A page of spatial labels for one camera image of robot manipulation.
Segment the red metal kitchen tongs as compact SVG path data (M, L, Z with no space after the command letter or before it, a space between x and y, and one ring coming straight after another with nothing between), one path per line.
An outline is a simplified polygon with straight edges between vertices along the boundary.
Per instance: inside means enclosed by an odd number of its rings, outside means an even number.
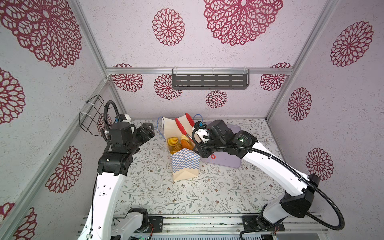
M208 124L205 123L207 125L207 131L208 131L211 139L206 144L201 144L196 140L196 138L194 136L195 132L200 128L193 129L196 122L193 120L193 118L188 113L185 113L184 117L176 118L175 122L176 122L176 125L179 128L180 132L183 135L186 135L191 140L191 143L194 146L193 151L196 154L198 154L202 159L204 159L205 162L207 162L208 159L214 160L217 158L216 150L210 150L210 149L200 147L200 145L213 147L215 144L214 135L213 135L212 131L208 128Z

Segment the blue checkered paper bag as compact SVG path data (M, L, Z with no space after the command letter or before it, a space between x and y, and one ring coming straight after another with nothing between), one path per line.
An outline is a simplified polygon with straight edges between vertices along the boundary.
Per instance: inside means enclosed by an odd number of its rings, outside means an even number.
M158 118L159 132L166 141L166 147L171 159L173 179L174 181L189 180L199 176L200 156L194 151L182 149L175 154L171 154L171 147L167 144L167 139L177 137L181 144L181 136L183 135L176 125L175 119L165 117Z

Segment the yellow twisted bread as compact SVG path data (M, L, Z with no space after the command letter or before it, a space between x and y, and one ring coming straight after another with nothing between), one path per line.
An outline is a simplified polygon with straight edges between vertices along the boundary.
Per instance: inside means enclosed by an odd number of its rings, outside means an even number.
M175 147L179 143L179 139L177 137L172 137L167 139L167 144L170 147Z

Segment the long orange baguette bread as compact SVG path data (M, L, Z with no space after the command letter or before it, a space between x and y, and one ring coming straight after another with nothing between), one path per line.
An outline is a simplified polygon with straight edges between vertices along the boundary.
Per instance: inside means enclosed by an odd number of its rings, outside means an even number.
M177 144L177 145L171 147L171 154L173 155L182 149L183 149L183 146L181 144Z

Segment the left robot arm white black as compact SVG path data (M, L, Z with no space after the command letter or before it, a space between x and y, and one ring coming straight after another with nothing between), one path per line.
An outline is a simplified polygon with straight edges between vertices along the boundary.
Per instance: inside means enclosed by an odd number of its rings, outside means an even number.
M135 232L144 232L150 221L146 209L131 209L113 227L119 191L127 179L134 154L155 136L153 124L140 127L123 121L107 127L107 146L98 161L90 212L80 240L129 240Z

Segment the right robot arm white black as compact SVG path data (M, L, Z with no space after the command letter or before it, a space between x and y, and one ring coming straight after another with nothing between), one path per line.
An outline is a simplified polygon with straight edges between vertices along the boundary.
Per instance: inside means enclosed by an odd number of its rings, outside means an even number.
M266 173L285 190L284 195L262 208L257 224L263 229L288 216L304 218L312 205L315 191L305 181L318 185L315 175L306 175L295 169L290 171L256 137L246 131L233 131L222 120L210 124L198 121L191 134L195 137L194 151L201 157L209 157L214 152L225 152L236 156Z

